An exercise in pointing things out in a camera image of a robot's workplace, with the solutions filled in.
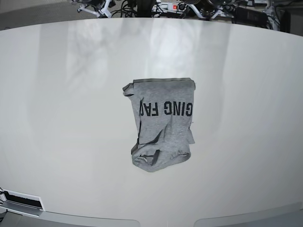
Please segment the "black power adapter box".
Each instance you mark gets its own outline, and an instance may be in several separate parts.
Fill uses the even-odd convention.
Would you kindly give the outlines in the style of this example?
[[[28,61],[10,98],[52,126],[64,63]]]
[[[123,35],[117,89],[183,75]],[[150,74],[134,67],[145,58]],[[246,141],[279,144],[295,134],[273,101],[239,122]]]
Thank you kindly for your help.
[[[234,14],[235,22],[249,24],[253,26],[266,26],[267,14],[247,8],[237,7]]]

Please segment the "white power strip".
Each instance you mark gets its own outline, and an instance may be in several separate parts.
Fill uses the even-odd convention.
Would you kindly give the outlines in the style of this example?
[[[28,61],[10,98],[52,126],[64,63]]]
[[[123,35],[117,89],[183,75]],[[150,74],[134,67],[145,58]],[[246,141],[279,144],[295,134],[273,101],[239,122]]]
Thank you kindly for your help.
[[[182,2],[182,0],[178,0],[176,2],[167,2],[162,0],[157,0],[152,7],[152,13],[155,13],[159,16],[167,16],[167,17],[182,17],[185,15],[186,4]]]

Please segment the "grey t-shirt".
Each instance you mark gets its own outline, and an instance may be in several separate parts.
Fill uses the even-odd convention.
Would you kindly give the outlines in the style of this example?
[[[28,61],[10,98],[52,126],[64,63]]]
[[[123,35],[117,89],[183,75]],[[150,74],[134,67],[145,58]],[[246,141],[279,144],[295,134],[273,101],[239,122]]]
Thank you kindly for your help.
[[[137,127],[133,165],[153,173],[191,157],[195,89],[190,78],[138,79],[123,87]]]

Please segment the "white slotted bracket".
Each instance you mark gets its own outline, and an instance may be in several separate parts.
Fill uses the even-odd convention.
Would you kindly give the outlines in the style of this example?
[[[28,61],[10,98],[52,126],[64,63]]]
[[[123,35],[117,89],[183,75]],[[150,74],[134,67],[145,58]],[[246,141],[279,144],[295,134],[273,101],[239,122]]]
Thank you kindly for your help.
[[[32,217],[40,217],[45,212],[41,197],[2,188],[0,189],[0,207],[12,213]]]

